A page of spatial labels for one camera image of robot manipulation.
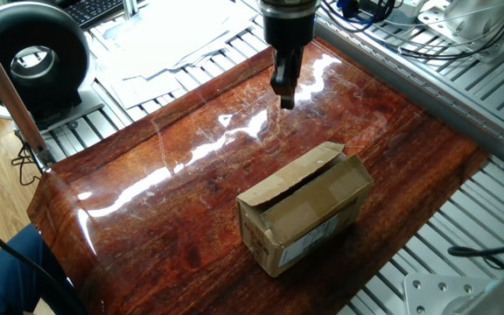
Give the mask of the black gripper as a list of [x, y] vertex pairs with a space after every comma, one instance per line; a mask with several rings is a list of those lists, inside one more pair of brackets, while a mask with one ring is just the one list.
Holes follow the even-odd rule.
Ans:
[[265, 41], [275, 48], [297, 48], [289, 52], [276, 52], [270, 85], [280, 96], [282, 109], [294, 109], [295, 89], [303, 60], [303, 46], [314, 37], [315, 15], [298, 18], [263, 18]]

